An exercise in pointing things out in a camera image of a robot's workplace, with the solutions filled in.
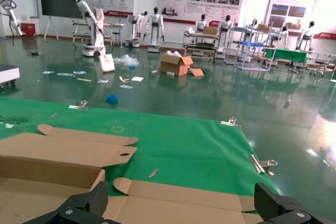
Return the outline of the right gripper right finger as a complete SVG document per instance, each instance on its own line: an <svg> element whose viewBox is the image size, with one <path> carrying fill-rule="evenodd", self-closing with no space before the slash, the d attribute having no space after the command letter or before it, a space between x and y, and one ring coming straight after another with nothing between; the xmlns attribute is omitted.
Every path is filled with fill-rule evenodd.
<svg viewBox="0 0 336 224"><path fill-rule="evenodd" d="M313 213L298 200L272 192L264 183L255 184L254 206L262 223L334 223Z"/></svg>

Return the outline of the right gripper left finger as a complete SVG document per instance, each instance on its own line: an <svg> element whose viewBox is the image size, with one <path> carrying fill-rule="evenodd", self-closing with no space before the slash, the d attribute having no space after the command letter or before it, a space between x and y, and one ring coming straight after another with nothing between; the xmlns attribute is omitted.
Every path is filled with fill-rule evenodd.
<svg viewBox="0 0 336 224"><path fill-rule="evenodd" d="M108 183L99 182L87 193L70 196L56 210L27 223L102 223L108 205Z"/></svg>

